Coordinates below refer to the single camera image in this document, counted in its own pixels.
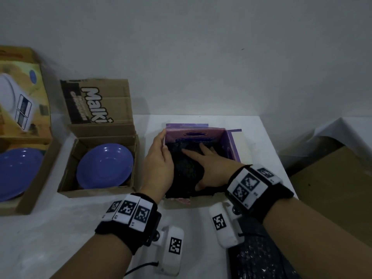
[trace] white camera device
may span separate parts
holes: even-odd
[[[238,219],[240,212],[231,201],[216,203],[209,208],[212,224],[215,228],[218,243],[221,247],[228,249],[244,242]]]
[[[183,239],[184,231],[173,225],[157,231],[151,243],[159,246],[156,252],[156,259],[159,261],[159,265],[155,267],[156,273],[169,276],[177,276],[179,274],[184,245]]]
[[[38,104],[6,74],[0,74],[0,104],[23,131],[28,131]]]

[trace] qr code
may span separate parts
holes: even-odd
[[[143,206],[138,206],[134,219],[142,223],[147,223],[148,216],[150,215],[150,210],[144,208]]]
[[[112,205],[110,206],[110,208],[106,211],[106,213],[109,213],[109,212],[115,212],[118,208],[118,206],[120,205],[121,201],[114,201],[112,203]]]
[[[181,253],[181,239],[170,237],[169,252],[174,254]]]
[[[249,191],[252,191],[259,183],[260,181],[255,178],[252,174],[248,173],[241,183],[248,188]]]
[[[220,230],[226,227],[226,223],[225,223],[225,220],[222,214],[212,217],[212,220],[213,220],[214,226],[216,227],[216,230]]]
[[[270,178],[270,177],[273,177],[274,174],[272,174],[270,171],[268,171],[266,168],[261,168],[261,169],[257,169],[257,171],[259,173],[261,173],[264,177],[266,178]]]
[[[241,202],[244,202],[245,198],[248,196],[249,192],[243,186],[238,184],[232,194]]]
[[[133,201],[124,201],[118,212],[120,212],[121,214],[132,215],[132,212],[135,209],[136,205],[137,203]]]

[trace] blue bowl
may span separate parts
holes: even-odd
[[[103,144],[86,153],[77,165],[76,178],[84,189],[120,186],[133,169],[130,150],[119,144]]]
[[[38,149],[20,148],[0,155],[0,201],[26,191],[39,171],[43,154]]]

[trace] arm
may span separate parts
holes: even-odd
[[[183,150],[204,167],[196,190],[228,183],[243,166],[200,148],[204,155]],[[295,198],[275,202],[263,225],[302,278],[372,277],[372,249]]]
[[[144,161],[140,193],[159,204],[173,181],[173,161],[168,148],[162,147],[165,131],[159,133]],[[113,234],[94,235],[51,278],[122,279],[132,253]]]

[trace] hand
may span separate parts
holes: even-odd
[[[146,194],[157,204],[173,182],[174,165],[167,146],[163,146],[165,129],[152,142],[144,161],[144,176],[140,193]]]
[[[205,187],[220,187],[227,184],[230,177],[239,168],[244,166],[242,163],[219,156],[213,148],[210,150],[203,143],[200,143],[199,146],[204,155],[182,149],[185,155],[204,167],[204,176],[202,180],[196,184],[196,191],[200,191]]]

